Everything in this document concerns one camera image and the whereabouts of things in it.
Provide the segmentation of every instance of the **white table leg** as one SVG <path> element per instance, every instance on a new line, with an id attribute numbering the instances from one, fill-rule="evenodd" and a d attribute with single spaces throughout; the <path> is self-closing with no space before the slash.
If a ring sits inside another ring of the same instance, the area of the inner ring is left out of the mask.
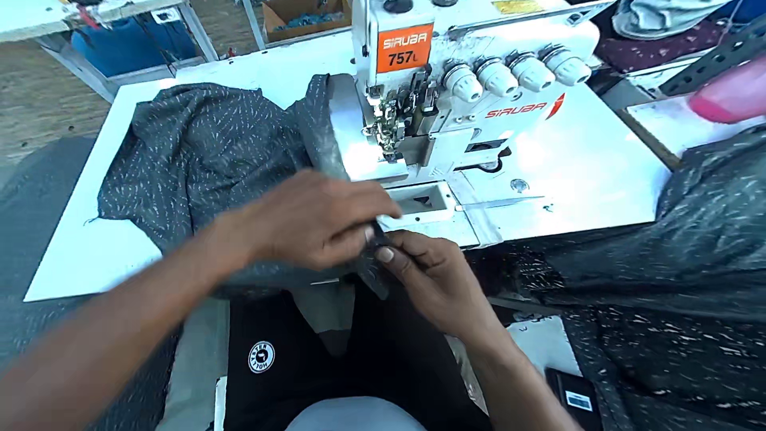
<path id="1" fill-rule="evenodd" d="M 88 87 L 93 88 L 109 103 L 114 102 L 119 86 L 96 69 L 85 57 L 72 48 L 72 44 L 58 33 L 37 38 L 40 46 L 59 63 L 80 78 Z"/>
<path id="2" fill-rule="evenodd" d="M 194 9 L 192 9 L 189 2 L 179 4 L 178 10 L 181 11 L 181 16 L 184 17 L 184 21 L 186 21 L 189 31 L 191 31 L 191 34 L 197 41 L 197 45 L 199 45 L 199 48 L 202 50 L 205 60 L 208 62 L 220 60 L 220 58 L 218 58 L 218 53 L 215 52 L 215 48 L 213 47 L 213 42 L 210 40 L 210 37 L 208 37 L 208 34 L 205 33 L 205 29 L 202 27 L 199 17 L 194 12 Z"/>

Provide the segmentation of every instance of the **pink container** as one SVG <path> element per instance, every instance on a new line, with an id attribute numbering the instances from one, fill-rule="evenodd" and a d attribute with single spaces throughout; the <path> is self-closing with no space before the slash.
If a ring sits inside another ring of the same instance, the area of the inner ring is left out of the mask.
<path id="1" fill-rule="evenodd" d="M 706 120 L 726 124 L 766 114 L 766 56 L 714 78 L 694 93 L 689 107 Z"/>

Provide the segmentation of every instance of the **hand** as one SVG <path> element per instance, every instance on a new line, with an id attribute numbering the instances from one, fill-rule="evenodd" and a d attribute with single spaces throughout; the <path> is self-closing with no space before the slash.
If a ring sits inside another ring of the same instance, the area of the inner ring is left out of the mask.
<path id="1" fill-rule="evenodd" d="M 372 236 L 365 223 L 381 214 L 400 217 L 401 209 L 380 184 L 303 170 L 255 202 L 220 214 L 201 235 L 222 250 L 232 271 L 254 260 L 320 270 L 357 256 Z"/>
<path id="2" fill-rule="evenodd" d="M 388 238 L 396 248 L 381 247 L 375 257 L 438 330 L 465 344 L 505 331 L 457 244 L 408 231 L 390 232 Z"/>

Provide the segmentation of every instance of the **white sewing machine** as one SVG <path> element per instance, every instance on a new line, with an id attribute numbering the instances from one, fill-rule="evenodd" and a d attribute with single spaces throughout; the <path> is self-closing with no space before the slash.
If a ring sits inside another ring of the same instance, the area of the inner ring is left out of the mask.
<path id="1" fill-rule="evenodd" d="M 613 2 L 506 15 L 492 0 L 354 1 L 358 73 L 331 77 L 331 121 L 351 180 L 380 181 L 410 215 L 386 224 L 449 218 L 453 170 L 513 163 L 514 138 L 591 76 L 588 19 Z"/>

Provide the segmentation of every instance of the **maroon fabric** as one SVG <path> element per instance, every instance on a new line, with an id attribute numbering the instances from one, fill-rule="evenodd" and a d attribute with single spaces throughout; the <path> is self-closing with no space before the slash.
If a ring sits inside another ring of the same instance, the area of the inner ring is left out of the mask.
<path id="1" fill-rule="evenodd" d="M 682 55 L 712 48 L 718 44 L 724 25 L 702 20 L 681 34 L 658 41 L 607 38 L 598 43 L 596 55 L 614 70 L 626 74 L 659 66 Z"/>

